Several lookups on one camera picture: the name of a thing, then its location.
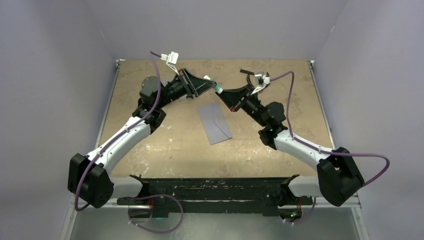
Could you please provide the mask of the green white glue stick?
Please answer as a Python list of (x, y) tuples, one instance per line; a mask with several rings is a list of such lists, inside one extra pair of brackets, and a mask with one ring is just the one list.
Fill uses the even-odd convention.
[(223, 92), (223, 88), (219, 85), (214, 86), (213, 88), (215, 90), (216, 93), (220, 94)]

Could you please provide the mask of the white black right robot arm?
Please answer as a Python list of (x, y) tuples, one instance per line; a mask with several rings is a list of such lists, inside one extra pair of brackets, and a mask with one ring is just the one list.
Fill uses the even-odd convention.
[(217, 85), (214, 89), (231, 112), (243, 110), (263, 127), (258, 134), (265, 146), (289, 154), (316, 171), (316, 176), (295, 175), (283, 183), (280, 196), (284, 202), (292, 204), (300, 197), (323, 197), (339, 207), (365, 186), (346, 148), (322, 147), (292, 133), (283, 124), (286, 116), (282, 103), (273, 101), (263, 105), (250, 85), (227, 90)]

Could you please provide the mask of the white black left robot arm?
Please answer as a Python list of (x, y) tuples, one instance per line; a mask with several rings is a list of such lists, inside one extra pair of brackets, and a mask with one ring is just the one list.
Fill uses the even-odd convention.
[(198, 77), (186, 68), (163, 84), (160, 75), (142, 81), (137, 108), (127, 122), (111, 138), (86, 154), (76, 153), (69, 163), (67, 189), (74, 194), (76, 211), (87, 206), (100, 208), (110, 199), (130, 198), (138, 205), (146, 203), (149, 191), (135, 176), (112, 179), (117, 164), (142, 140), (152, 135), (166, 117), (163, 107), (187, 96), (197, 98), (209, 90), (218, 93), (222, 88), (209, 77)]

